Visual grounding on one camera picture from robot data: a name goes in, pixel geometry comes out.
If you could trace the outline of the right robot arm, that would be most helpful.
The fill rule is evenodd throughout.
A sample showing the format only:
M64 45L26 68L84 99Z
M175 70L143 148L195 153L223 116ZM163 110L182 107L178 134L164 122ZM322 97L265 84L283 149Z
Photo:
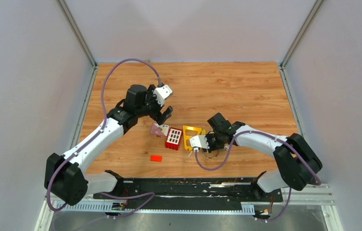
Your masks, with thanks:
M261 173L252 186L254 199L263 201L271 192L290 187L301 191L308 184L321 185L317 173L323 164L303 136L293 133L280 136L263 132L236 121L230 123L220 113L215 114L208 123L212 132L205 136L207 151L212 152L225 145L249 147L274 158L277 169Z

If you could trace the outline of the large metal keyring with tags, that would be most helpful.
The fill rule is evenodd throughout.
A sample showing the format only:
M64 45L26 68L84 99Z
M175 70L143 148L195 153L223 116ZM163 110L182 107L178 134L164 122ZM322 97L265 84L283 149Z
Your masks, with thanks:
M213 130L199 136L207 139L209 148L203 148L201 152L208 159L213 159L218 156L221 150L226 150L225 146L228 146L231 140L229 135Z

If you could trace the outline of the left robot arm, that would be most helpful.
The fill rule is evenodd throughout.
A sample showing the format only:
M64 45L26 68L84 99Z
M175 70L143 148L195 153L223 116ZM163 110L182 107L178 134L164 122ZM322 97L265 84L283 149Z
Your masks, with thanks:
M106 114L102 123L84 140L62 155L53 153L46 162L44 187L68 205L76 205L84 196L107 193L118 199L124 194L124 185L112 171L86 174L91 163L114 141L125 135L138 123L139 118L149 116L162 125L173 111L171 106L162 112L166 99L173 90L159 86L132 85L122 99Z

